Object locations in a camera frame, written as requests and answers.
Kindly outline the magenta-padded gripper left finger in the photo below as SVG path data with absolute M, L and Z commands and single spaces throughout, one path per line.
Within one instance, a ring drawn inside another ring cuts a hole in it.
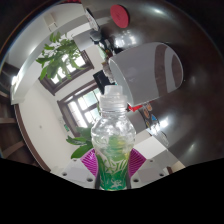
M 84 188 L 94 189 L 98 176 L 98 160 L 91 149 L 81 158 L 73 158 L 59 176 Z

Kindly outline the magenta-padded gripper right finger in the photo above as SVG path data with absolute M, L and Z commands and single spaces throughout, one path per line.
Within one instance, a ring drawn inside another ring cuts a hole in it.
M 136 149 L 132 149 L 128 162 L 128 176 L 130 188 L 136 189 L 165 177 L 166 173 L 154 159 L 146 158 Z

